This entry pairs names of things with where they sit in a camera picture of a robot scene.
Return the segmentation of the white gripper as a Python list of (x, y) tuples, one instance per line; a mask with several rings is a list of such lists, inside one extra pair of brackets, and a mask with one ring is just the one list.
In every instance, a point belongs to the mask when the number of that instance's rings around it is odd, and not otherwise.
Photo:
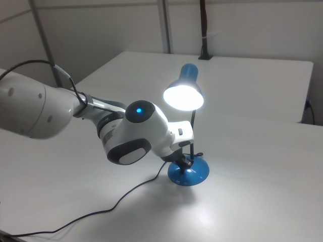
[(193, 142), (194, 134), (189, 121), (169, 122), (166, 140), (162, 146), (161, 159), (166, 162), (177, 160), (180, 174), (184, 174), (184, 169), (190, 169), (193, 160), (183, 155), (183, 147), (193, 144)]

